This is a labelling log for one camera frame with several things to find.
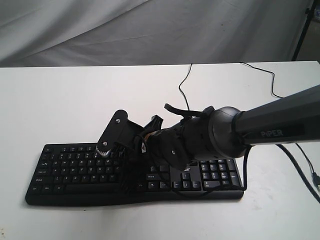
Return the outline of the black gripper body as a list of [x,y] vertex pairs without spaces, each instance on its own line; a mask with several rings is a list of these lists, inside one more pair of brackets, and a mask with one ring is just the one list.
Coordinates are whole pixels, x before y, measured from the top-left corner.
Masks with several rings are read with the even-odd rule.
[[151,121],[141,127],[134,122],[128,121],[130,132],[126,137],[132,136],[127,148],[123,153],[123,166],[120,175],[120,190],[129,195],[138,191],[138,185],[145,182],[145,176],[151,166],[156,163],[149,152],[147,134],[161,129],[163,119],[154,115]]

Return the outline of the dark grey piper robot arm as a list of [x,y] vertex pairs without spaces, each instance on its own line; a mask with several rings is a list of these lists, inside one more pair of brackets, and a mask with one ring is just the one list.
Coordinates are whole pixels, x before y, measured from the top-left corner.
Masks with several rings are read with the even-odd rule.
[[320,88],[314,86],[265,105],[202,111],[165,109],[182,116],[169,128],[151,126],[134,134],[134,152],[124,163],[120,188],[129,193],[147,167],[169,165],[183,171],[205,160],[247,159],[252,147],[312,142],[320,139]]

